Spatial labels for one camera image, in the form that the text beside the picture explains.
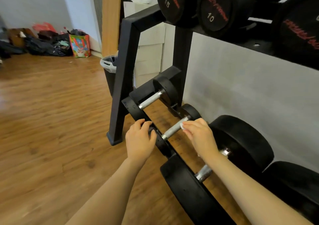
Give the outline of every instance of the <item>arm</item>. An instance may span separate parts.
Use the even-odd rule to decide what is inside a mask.
[[[220,154],[213,133],[202,118],[183,122],[183,126],[199,156],[222,180],[252,224],[312,224]]]
[[[155,146],[155,131],[148,135],[151,123],[141,119],[130,127],[125,136],[127,159],[66,225],[122,223],[135,178]]]

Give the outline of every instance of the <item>white number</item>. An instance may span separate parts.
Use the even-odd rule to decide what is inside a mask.
[[[166,4],[167,8],[169,8],[170,2],[168,0],[165,0],[165,4]]]
[[[208,17],[207,17],[207,18],[209,18],[209,17],[210,17],[209,21],[212,22],[212,21],[214,20],[214,16],[212,16],[211,13],[208,13]]]

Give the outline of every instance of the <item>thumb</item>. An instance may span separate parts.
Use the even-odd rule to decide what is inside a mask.
[[[150,143],[151,143],[152,145],[155,145],[156,138],[157,138],[157,134],[156,134],[155,130],[152,130],[152,132],[151,132],[151,138],[150,138]]]
[[[189,140],[191,142],[193,142],[193,135],[191,134],[191,132],[189,130],[183,130],[183,132],[186,134],[186,136],[189,138]]]

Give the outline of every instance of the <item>wooden panel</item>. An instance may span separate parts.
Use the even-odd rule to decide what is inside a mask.
[[[117,53],[121,0],[102,1],[102,55]]]
[[[63,225],[127,157],[110,146],[112,98],[99,58],[15,55],[0,68],[0,224]],[[146,108],[162,132],[178,119],[160,102]],[[124,133],[134,120],[127,115]],[[170,142],[191,167],[203,161],[183,132]],[[123,225],[186,225],[191,220],[160,173],[155,148],[138,174]],[[212,175],[205,185],[238,225],[249,224]]]

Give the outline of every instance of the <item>brown bag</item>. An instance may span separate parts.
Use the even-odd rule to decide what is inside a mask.
[[[10,43],[20,48],[25,47],[24,40],[23,38],[20,37],[20,32],[36,37],[29,28],[11,28],[11,29],[8,29],[7,31],[8,31],[8,37],[10,39]]]

